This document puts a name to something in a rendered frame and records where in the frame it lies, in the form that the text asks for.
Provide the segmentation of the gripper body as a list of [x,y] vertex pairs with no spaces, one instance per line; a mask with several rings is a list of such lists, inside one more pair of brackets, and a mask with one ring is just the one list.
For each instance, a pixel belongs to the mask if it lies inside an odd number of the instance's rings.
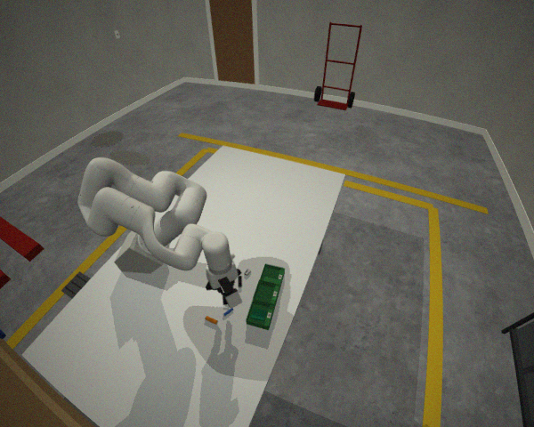
[[231,282],[231,281],[233,281],[234,279],[236,279],[238,277],[239,274],[238,274],[236,265],[235,265],[233,260],[232,260],[231,269],[229,271],[228,271],[229,273],[228,272],[225,273],[226,275],[225,274],[215,275],[214,273],[212,273],[209,270],[208,266],[206,266],[206,277],[207,277],[207,280],[210,282],[210,286],[213,289],[216,289],[216,288],[221,287],[221,285],[220,285],[220,283],[218,281],[219,279],[227,277],[228,280]]

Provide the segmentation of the green three-compartment bin rack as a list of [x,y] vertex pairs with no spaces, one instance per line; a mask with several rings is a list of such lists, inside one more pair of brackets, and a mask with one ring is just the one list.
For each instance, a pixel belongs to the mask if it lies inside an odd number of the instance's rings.
[[[247,314],[247,325],[269,330],[284,273],[285,268],[269,264],[264,265],[262,276],[258,281],[253,301]],[[264,321],[251,318],[253,308],[267,310],[267,317],[265,316]]]

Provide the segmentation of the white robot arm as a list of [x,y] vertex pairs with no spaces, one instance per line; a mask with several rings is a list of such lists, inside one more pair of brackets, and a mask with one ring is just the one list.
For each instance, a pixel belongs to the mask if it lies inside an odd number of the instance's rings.
[[[111,188],[112,184],[116,189]],[[155,211],[166,211],[175,193],[180,196],[173,209],[154,223]],[[108,237],[121,225],[139,234],[144,253],[178,270],[192,270],[202,250],[215,275],[231,269],[235,255],[230,252],[227,237],[197,225],[206,190],[177,173],[162,171],[147,181],[114,160],[97,157],[85,169],[77,202],[94,233]],[[168,249],[165,245],[178,236],[174,250]]]

